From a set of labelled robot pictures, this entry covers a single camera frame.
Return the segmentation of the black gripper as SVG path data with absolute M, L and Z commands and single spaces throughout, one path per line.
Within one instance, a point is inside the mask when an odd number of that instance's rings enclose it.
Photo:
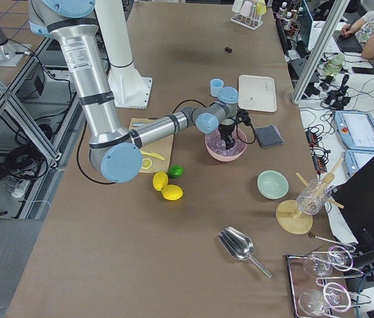
M 236 122 L 234 119 L 225 119 L 218 126 L 220 137 L 224 138 L 225 149 L 227 150 L 233 148 L 235 145 L 235 139 L 232 137 L 232 133 L 234 132 L 235 126 Z

